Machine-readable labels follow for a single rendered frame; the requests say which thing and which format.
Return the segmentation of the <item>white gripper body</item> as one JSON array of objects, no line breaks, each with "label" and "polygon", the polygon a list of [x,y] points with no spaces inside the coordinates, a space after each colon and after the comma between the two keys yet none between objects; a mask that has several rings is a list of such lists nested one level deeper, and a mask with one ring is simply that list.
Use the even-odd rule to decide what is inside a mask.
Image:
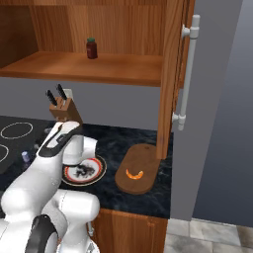
[{"label": "white gripper body", "polygon": [[98,140],[95,138],[91,138],[91,137],[87,137],[87,136],[84,137],[83,154],[82,154],[83,159],[96,157],[97,142],[98,142]]}]

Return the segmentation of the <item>white plate with red rim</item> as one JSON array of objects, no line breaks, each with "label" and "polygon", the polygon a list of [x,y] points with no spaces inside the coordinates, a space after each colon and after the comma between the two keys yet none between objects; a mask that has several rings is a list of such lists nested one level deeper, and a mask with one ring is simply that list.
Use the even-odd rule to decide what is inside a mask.
[{"label": "white plate with red rim", "polygon": [[62,181],[74,187],[85,187],[101,180],[107,172],[107,163],[103,157],[84,159],[77,166],[62,166]]}]

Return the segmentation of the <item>oval wooden cutting board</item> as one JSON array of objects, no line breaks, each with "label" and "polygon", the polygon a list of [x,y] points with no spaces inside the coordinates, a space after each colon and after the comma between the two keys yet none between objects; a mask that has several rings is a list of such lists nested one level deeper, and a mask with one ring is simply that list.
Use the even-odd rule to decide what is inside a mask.
[{"label": "oval wooden cutting board", "polygon": [[[156,147],[147,143],[133,145],[126,153],[115,175],[118,188],[128,194],[142,195],[149,192],[156,179],[160,160],[156,158]],[[139,180],[132,180],[126,174],[126,169],[135,175],[143,171]]]}]

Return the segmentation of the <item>orange shrimp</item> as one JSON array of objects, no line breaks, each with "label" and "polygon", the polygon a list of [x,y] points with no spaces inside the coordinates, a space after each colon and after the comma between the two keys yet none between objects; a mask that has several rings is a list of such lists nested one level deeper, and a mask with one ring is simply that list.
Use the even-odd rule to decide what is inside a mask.
[{"label": "orange shrimp", "polygon": [[132,180],[139,180],[139,179],[141,179],[142,176],[144,175],[144,172],[143,172],[143,171],[139,171],[137,174],[132,175],[132,174],[128,171],[128,169],[126,169],[126,175],[127,175],[130,179],[132,179]]}]

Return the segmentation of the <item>wooden base cabinet door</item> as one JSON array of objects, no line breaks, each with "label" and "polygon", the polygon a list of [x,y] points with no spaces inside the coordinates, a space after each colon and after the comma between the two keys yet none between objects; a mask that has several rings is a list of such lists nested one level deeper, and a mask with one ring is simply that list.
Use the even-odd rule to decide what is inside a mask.
[{"label": "wooden base cabinet door", "polygon": [[101,253],[163,253],[168,220],[100,209],[92,222]]}]

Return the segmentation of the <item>dark red condiment bottle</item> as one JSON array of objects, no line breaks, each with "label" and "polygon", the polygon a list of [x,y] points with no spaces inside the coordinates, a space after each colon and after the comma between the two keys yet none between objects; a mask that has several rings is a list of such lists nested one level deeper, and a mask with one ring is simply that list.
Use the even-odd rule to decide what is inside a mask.
[{"label": "dark red condiment bottle", "polygon": [[86,43],[87,57],[89,59],[96,59],[98,57],[97,44],[94,38],[88,38]]}]

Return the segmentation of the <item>wooden knife block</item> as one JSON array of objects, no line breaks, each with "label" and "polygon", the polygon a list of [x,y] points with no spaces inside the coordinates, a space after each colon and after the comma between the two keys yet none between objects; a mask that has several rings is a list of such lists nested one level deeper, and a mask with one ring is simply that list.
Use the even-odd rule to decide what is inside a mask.
[{"label": "wooden knife block", "polygon": [[75,121],[79,124],[83,124],[83,121],[75,107],[75,104],[71,98],[63,100],[61,97],[56,98],[57,105],[49,105],[49,110],[58,122]]}]

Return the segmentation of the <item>black hob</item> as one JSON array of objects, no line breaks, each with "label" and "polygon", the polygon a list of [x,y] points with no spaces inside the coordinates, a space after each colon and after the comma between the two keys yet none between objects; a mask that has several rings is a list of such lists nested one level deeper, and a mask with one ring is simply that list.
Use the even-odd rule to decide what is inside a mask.
[{"label": "black hob", "polygon": [[0,116],[0,174],[44,135],[53,121]]}]

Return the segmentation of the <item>open wooden wall cabinet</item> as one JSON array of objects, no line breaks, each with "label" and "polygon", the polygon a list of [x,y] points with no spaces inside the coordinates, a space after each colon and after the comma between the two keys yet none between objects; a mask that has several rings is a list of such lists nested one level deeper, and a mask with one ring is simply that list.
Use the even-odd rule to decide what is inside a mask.
[{"label": "open wooden wall cabinet", "polygon": [[[0,0],[0,77],[158,87],[166,0]],[[98,57],[87,57],[94,38]]]}]

